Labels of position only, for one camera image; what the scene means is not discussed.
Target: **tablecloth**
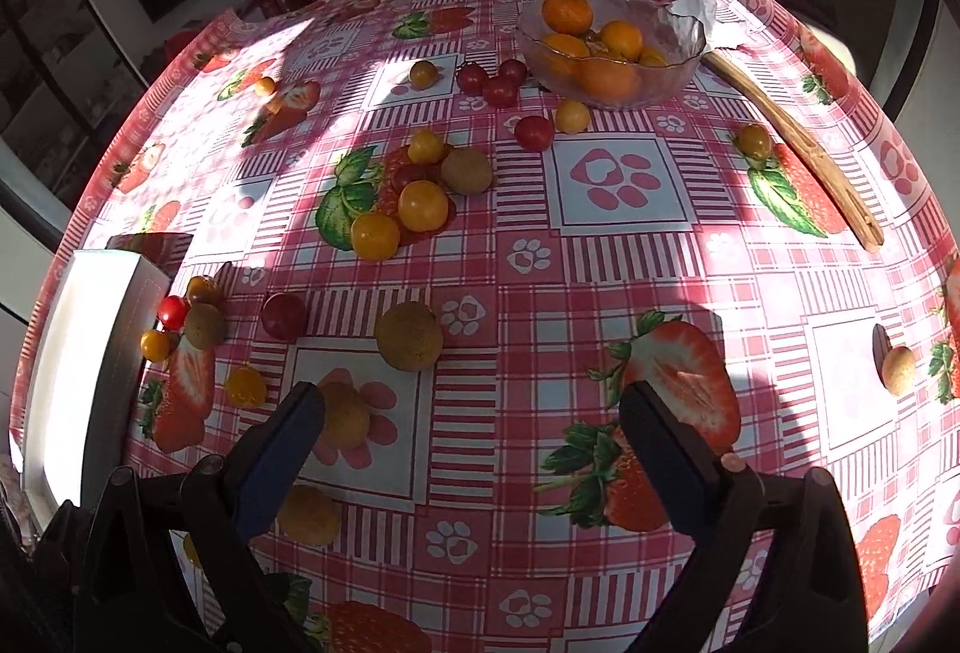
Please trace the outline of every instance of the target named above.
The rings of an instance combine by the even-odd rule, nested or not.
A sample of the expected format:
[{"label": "tablecloth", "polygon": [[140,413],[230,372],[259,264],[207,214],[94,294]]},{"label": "tablecloth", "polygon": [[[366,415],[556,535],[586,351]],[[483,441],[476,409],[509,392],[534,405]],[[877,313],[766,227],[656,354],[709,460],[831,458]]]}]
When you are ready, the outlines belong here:
[{"label": "tablecloth", "polygon": [[[453,74],[464,60],[493,71],[515,56],[528,1],[324,0],[265,23],[232,12],[210,23],[136,106],[80,200],[32,316],[14,435],[71,251],[166,231],[174,293],[232,263],[229,338],[215,353],[203,445],[163,455],[131,411],[132,466],[182,471],[229,450],[296,380],[348,379],[373,411],[366,444],[315,450],[301,471],[342,502],[339,536],[327,548],[258,538],[264,567],[311,578],[315,609],[354,600],[405,618],[436,651],[620,651],[692,542],[669,526],[608,524],[622,519],[610,492],[606,517],[574,510],[589,525],[579,527],[542,513],[567,503],[569,487],[534,488],[557,479],[544,461],[578,433],[616,437],[605,396],[629,365],[623,341],[681,317],[725,359],[736,452],[758,471],[833,472],[876,633],[937,581],[960,536],[960,407],[942,289],[956,245],[922,172],[859,82],[770,0],[717,0],[721,21],[751,33],[734,57],[848,175],[883,226],[880,253],[857,245],[781,146],[779,167],[751,172],[731,135],[760,114],[704,68],[662,105],[594,110],[583,134],[523,151],[517,120],[559,99],[528,83],[516,107],[497,110],[461,94]],[[407,71],[426,58],[440,81],[419,91]],[[298,109],[282,123],[250,89],[260,74],[294,92]],[[382,264],[325,242],[323,196],[366,182],[352,197],[375,200],[377,163],[422,125],[488,153],[496,187],[455,199],[443,232]],[[359,170],[338,182],[350,153]],[[136,166],[145,160],[149,173]],[[307,303],[296,346],[258,324],[277,292]],[[417,375],[386,366],[371,338],[377,314],[408,298],[429,303],[445,332],[440,362]],[[918,358],[899,399],[877,376],[877,325]],[[222,390],[242,363],[269,386],[253,411]],[[148,367],[148,378],[162,375]],[[752,546],[710,647],[736,632],[767,546]],[[202,573],[182,563],[215,626]]]}]

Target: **table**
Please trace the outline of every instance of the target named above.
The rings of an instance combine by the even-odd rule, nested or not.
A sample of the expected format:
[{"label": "table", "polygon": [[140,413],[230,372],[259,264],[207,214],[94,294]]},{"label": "table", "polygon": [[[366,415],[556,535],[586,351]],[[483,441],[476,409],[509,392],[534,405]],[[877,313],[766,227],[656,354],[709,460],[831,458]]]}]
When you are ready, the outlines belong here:
[{"label": "table", "polygon": [[[663,105],[594,111],[587,132],[559,136],[544,154],[522,151],[512,127],[558,98],[527,86],[517,108],[491,110],[452,80],[464,59],[492,70],[515,54],[527,1],[324,0],[255,25],[230,12],[217,18],[137,105],[80,201],[32,317],[14,435],[70,251],[166,230],[174,293],[194,274],[233,264],[229,338],[216,349],[203,445],[163,455],[131,422],[132,466],[193,466],[226,452],[297,379],[349,378],[373,407],[368,442],[345,455],[317,450],[301,472],[342,501],[339,537],[325,549],[259,538],[264,567],[313,578],[316,608],[354,599],[409,618],[438,651],[479,653],[485,640],[620,651],[690,541],[669,527],[574,527],[538,513],[565,503],[569,487],[534,486],[556,479],[540,466],[565,429],[587,423],[595,434],[613,423],[604,395],[622,342],[659,311],[702,329],[725,359],[736,403],[724,401],[717,440],[759,471],[833,472],[880,632],[937,581],[960,537],[960,407],[947,370],[934,364],[928,376],[949,341],[937,310],[956,244],[923,174],[861,85],[770,0],[717,0],[721,20],[752,33],[736,60],[863,194],[886,234],[879,254],[858,247],[789,159],[785,173],[748,173],[730,136],[757,110],[706,70]],[[200,53],[215,56],[197,62]],[[424,57],[442,78],[417,92],[406,73]],[[299,82],[314,104],[241,148],[263,101],[235,76],[254,66],[282,85]],[[225,92],[231,82],[241,90]],[[447,230],[384,264],[321,241],[314,213],[340,158],[364,146],[379,157],[423,124],[490,153],[496,189],[457,199]],[[112,189],[115,163],[161,145],[149,178]],[[264,296],[285,290],[309,307],[309,335],[296,346],[272,341],[257,322]],[[408,298],[431,304],[445,330],[440,362],[419,375],[384,365],[371,338],[376,315]],[[918,357],[917,382],[900,399],[877,378],[877,325]],[[224,397],[224,375],[241,363],[267,380],[260,409]],[[566,431],[570,441],[576,434]],[[631,517],[611,503],[608,517],[651,524],[649,505]],[[742,621],[766,546],[755,541],[714,645]],[[182,563],[215,623],[202,575]]]}]

